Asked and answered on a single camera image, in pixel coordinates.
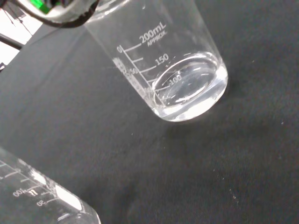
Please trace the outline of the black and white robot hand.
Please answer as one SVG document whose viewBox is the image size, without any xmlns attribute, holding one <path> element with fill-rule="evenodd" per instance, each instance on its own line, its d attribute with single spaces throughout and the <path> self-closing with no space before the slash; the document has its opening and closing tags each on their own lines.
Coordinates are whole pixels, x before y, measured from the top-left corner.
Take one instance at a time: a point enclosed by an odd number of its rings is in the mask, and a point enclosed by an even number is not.
<svg viewBox="0 0 299 224">
<path fill-rule="evenodd" d="M 60 28 L 83 25 L 94 13 L 98 0 L 14 0 L 17 7 L 42 23 Z"/>
</svg>

